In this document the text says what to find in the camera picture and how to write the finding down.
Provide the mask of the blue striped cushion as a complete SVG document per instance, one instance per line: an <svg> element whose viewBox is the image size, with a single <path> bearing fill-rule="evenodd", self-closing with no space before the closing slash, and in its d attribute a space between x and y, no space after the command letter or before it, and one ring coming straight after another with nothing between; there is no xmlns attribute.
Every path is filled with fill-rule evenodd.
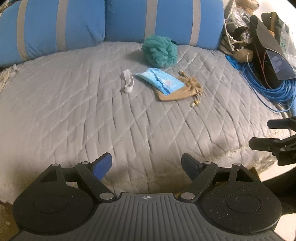
<svg viewBox="0 0 296 241"><path fill-rule="evenodd" d="M224 25L222 1L106 1L106 41L142 43L151 35L178 45L216 50Z"/></svg>
<svg viewBox="0 0 296 241"><path fill-rule="evenodd" d="M1 11L1 67L93 47L105 38L104 1L8 1Z"/></svg>

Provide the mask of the grey quilted sofa cover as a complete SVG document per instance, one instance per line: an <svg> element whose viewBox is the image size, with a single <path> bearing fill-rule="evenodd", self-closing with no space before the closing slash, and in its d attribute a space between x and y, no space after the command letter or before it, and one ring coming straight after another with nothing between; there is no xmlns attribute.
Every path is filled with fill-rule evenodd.
<svg viewBox="0 0 296 241"><path fill-rule="evenodd" d="M220 51L178 48L167 73L184 71L203 88L201 102L161 102L141 79L125 93L121 75L147 70L141 45L104 42L20 64L1 93L1 201L13 203L49 165L73 167L112 154L104 184L115 193L178 192L189 184L181 156L221 167L264 171L275 161L248 147L252 137L286 138L282 119L259 100Z"/></svg>

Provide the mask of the tan drawstring pouch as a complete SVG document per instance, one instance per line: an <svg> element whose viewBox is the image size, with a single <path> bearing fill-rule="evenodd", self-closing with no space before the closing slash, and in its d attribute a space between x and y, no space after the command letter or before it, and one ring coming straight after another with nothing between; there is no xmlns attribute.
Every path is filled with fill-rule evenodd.
<svg viewBox="0 0 296 241"><path fill-rule="evenodd" d="M179 77L177 79L184 83L185 86L167 96L154 87L156 96L160 101L175 101L193 97L194 100L190 103L190 106L192 108L197 106L200 103L203 94L201 84L196 77L187 76L183 70L179 71L178 74Z"/></svg>

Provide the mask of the left blue striped cushion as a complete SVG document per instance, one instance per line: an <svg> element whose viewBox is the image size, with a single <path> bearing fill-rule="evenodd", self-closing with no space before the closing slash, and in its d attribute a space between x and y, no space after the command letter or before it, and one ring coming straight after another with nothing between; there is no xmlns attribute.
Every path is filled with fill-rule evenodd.
<svg viewBox="0 0 296 241"><path fill-rule="evenodd" d="M93 47L105 38L104 1L8 1L1 11L1 67Z"/></svg>

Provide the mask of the blue tissue pack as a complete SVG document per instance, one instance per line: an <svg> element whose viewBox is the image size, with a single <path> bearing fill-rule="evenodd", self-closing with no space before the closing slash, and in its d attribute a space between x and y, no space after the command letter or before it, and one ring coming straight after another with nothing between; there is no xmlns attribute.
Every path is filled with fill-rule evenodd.
<svg viewBox="0 0 296 241"><path fill-rule="evenodd" d="M136 73L135 75L154 86L164 96L167 96L185 86L182 81L158 68L149 68L145 72Z"/></svg>

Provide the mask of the teal mesh bath loofah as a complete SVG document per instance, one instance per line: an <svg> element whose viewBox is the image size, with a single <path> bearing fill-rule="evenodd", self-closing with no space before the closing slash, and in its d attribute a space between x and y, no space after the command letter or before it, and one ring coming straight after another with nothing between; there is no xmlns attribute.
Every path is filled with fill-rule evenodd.
<svg viewBox="0 0 296 241"><path fill-rule="evenodd" d="M178 60L178 46L169 37L147 37L142 44L142 51L148 63L155 68L168 68Z"/></svg>

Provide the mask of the white plastic shoehorn strip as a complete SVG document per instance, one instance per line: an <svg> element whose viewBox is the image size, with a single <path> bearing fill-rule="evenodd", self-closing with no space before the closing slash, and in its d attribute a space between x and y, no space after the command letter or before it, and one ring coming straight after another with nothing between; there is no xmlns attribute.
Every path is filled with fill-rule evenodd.
<svg viewBox="0 0 296 241"><path fill-rule="evenodd" d="M124 92L131 93L134 87L134 78L133 74L129 69L126 69L122 73L122 79L125 82Z"/></svg>

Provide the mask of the dark fabric bag pile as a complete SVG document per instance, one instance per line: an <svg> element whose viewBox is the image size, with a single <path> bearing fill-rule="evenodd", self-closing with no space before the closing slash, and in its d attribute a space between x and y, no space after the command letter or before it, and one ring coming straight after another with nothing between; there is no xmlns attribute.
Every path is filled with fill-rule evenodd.
<svg viewBox="0 0 296 241"><path fill-rule="evenodd" d="M252 70L257 83L269 89L295 83L295 64L282 46L288 26L276 12L254 15L258 1L229 1L219 49Z"/></svg>

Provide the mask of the right blue striped cushion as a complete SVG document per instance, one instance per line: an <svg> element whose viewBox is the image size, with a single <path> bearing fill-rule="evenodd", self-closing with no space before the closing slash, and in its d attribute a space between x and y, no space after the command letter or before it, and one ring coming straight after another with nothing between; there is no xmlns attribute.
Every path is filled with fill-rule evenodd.
<svg viewBox="0 0 296 241"><path fill-rule="evenodd" d="M178 45L216 50L224 25L222 1L106 1L106 41L142 43L151 35Z"/></svg>

